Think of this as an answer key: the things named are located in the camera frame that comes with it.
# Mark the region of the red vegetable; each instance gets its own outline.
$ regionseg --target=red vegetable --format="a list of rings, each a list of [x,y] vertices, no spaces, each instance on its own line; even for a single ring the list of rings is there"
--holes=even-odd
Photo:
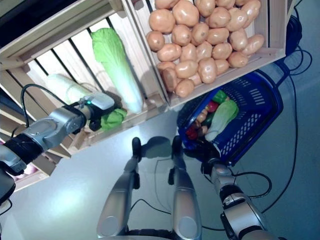
[[[219,107],[218,103],[214,101],[210,101],[208,105],[205,107],[205,109],[208,111],[208,113],[213,113],[217,110],[218,107]]]
[[[196,132],[195,128],[193,126],[189,127],[186,131],[185,134],[187,136],[191,135],[193,132]]]
[[[196,130],[194,130],[190,135],[188,135],[188,139],[190,140],[196,140],[198,137],[198,134],[196,132]]]

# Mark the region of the wire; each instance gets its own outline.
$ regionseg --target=wire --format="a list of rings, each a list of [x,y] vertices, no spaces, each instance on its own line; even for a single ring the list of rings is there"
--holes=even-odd
[[[146,200],[144,200],[144,199],[142,199],[142,198],[140,198],[140,199],[138,199],[137,201],[135,201],[135,203],[132,205],[132,207],[131,207],[131,209],[130,209],[130,212],[132,211],[132,209],[134,209],[134,207],[136,206],[136,204],[137,204],[138,202],[140,202],[140,201],[144,202],[144,203],[147,204],[150,208],[152,208],[152,209],[154,209],[154,210],[156,210],[156,211],[158,211],[158,212],[171,215],[171,213],[168,212],[168,211],[163,211],[163,210],[160,210],[160,209],[158,209],[158,208],[156,208],[156,207],[154,207],[154,206],[151,206],[150,203],[148,203]]]
[[[300,0],[296,5],[294,5],[294,7],[298,7],[298,5],[302,2],[303,0]]]
[[[208,229],[211,231],[225,231],[225,229],[223,228],[212,228],[212,227],[208,227],[208,226],[202,226],[204,229]]]
[[[156,163],[155,163],[154,172],[153,172],[153,175],[154,175],[153,180],[154,180],[154,191],[155,191],[155,197],[156,197],[156,199],[157,199],[158,203],[159,203],[159,204],[160,204],[160,205],[161,205],[165,210],[167,210],[167,211],[169,211],[169,209],[168,209],[168,208],[166,208],[166,207],[162,204],[162,202],[160,201],[159,195],[158,195],[158,191],[157,191],[157,179],[156,179],[156,172],[157,172],[158,163],[159,163],[160,161],[169,160],[169,159],[170,159],[170,158],[167,158],[167,159],[159,159],[159,160],[157,160],[157,161],[156,161]]]
[[[48,94],[52,95],[55,99],[57,99],[63,105],[67,105],[63,100],[61,100],[53,92],[51,92],[50,90],[46,89],[43,86],[40,86],[40,85],[34,84],[34,83],[30,83],[30,84],[25,85],[21,90],[20,101],[21,101],[21,106],[22,106],[23,115],[24,115],[24,119],[25,119],[25,126],[27,128],[29,127],[29,119],[28,119],[28,114],[27,114],[26,105],[25,105],[25,92],[29,87],[36,87],[36,88],[42,89],[42,90],[46,91]]]
[[[203,174],[203,176],[205,177],[205,179],[209,181],[209,183],[213,184],[212,181],[205,174]]]
[[[308,65],[303,71],[300,71],[300,72],[298,72],[298,73],[291,73],[291,74],[290,74],[291,76],[297,76],[297,75],[303,74],[303,73],[306,72],[306,71],[310,68],[310,66],[312,65],[313,57],[312,57],[311,53],[310,53],[309,51],[306,51],[306,50],[301,49],[301,54],[303,54],[303,53],[306,53],[306,54],[309,55],[309,57],[310,57],[309,65]]]
[[[168,214],[168,215],[171,215],[170,212],[168,211],[163,211],[163,210],[160,210],[154,206],[152,206],[150,203],[148,203],[146,200],[140,198],[138,199],[137,201],[134,202],[134,204],[132,205],[131,209],[130,209],[130,212],[134,209],[134,207],[137,205],[138,202],[144,202],[145,204],[147,204],[150,208],[152,208],[153,210],[156,210],[158,212],[161,212],[161,213],[164,213],[164,214]],[[224,231],[225,229],[220,229],[220,228],[212,228],[212,227],[208,227],[208,226],[202,226],[204,229],[208,229],[208,230],[212,230],[212,231]]]
[[[19,124],[18,126],[16,126],[13,130],[12,130],[12,133],[11,133],[11,139],[15,136],[15,132],[22,126],[26,126],[25,124]]]
[[[5,210],[5,211],[3,211],[2,213],[0,213],[0,216],[1,215],[3,215],[3,214],[5,214],[6,212],[8,212],[11,208],[12,208],[12,201],[8,198],[8,202],[9,202],[9,204],[10,204],[10,206],[8,207],[8,209],[7,210]]]
[[[284,189],[281,191],[281,193],[278,195],[278,197],[266,208],[264,209],[261,213],[265,213],[268,211],[270,208],[272,208],[278,200],[281,198],[281,196],[286,192],[287,188],[289,187],[291,180],[294,176],[295,168],[296,168],[296,162],[297,162],[297,149],[298,149],[298,137],[299,137],[299,128],[298,128],[298,113],[297,113],[297,92],[296,92],[296,86],[295,83],[292,79],[292,77],[289,75],[292,87],[293,87],[293,94],[294,94],[294,126],[295,126],[295,142],[294,142],[294,157],[293,157],[293,164],[292,164],[292,169],[290,173],[290,177],[284,187]]]
[[[267,181],[268,181],[268,189],[262,193],[262,194],[259,194],[259,195],[254,195],[254,196],[248,196],[249,198],[251,199],[259,199],[259,198],[263,198],[265,196],[267,196],[270,192],[271,192],[271,189],[272,189],[272,182],[271,182],[271,179],[261,173],[261,172],[257,172],[257,171],[246,171],[246,172],[242,172],[242,173],[237,173],[237,174],[232,174],[234,177],[240,177],[240,176],[243,176],[243,175],[258,175],[258,176],[261,176],[261,177],[264,177]]]

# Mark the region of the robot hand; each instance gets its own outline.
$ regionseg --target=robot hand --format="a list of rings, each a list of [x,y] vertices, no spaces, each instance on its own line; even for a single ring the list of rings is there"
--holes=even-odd
[[[23,174],[27,164],[63,139],[77,134],[87,121],[93,131],[101,127],[101,117],[114,110],[115,102],[102,92],[92,93],[78,102],[53,111],[48,117],[35,121],[22,133],[0,145],[0,204],[15,190],[13,176]]]

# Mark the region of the green vegetable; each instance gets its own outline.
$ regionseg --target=green vegetable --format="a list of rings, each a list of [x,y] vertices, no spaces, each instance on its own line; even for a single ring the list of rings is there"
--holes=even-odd
[[[212,100],[218,104],[222,104],[226,99],[227,99],[227,94],[225,94],[224,91],[219,90],[214,97],[212,98]]]
[[[207,126],[208,129],[211,127],[212,119],[214,118],[215,112],[211,112],[206,116],[206,119],[201,123],[202,126]]]
[[[236,118],[239,112],[237,104],[228,100],[219,105],[212,119],[211,127],[208,129],[205,139],[212,141],[223,132],[226,126]]]
[[[127,112],[125,110],[117,108],[108,115],[101,117],[101,127],[103,130],[110,130],[121,125],[126,116]]]
[[[140,113],[143,107],[142,96],[120,37],[112,28],[101,28],[91,36],[95,60],[102,63],[127,108],[135,114]]]

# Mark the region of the vegetable display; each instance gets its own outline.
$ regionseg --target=vegetable display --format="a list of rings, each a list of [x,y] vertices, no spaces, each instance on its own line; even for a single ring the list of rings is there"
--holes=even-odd
[[[135,114],[140,113],[143,99],[120,37],[112,28],[101,28],[91,36],[95,59],[103,65],[127,108]]]
[[[222,90],[219,90],[198,114],[185,134],[189,140],[205,138],[212,141],[223,132],[238,112],[237,104],[230,100]]]
[[[161,61],[157,68],[166,90],[182,98],[201,84],[213,83],[229,68],[246,66],[265,42],[263,35],[248,37],[245,31],[259,15],[260,0],[193,3],[155,0],[156,10],[149,17],[152,31],[146,36]],[[170,34],[165,42],[161,35]]]

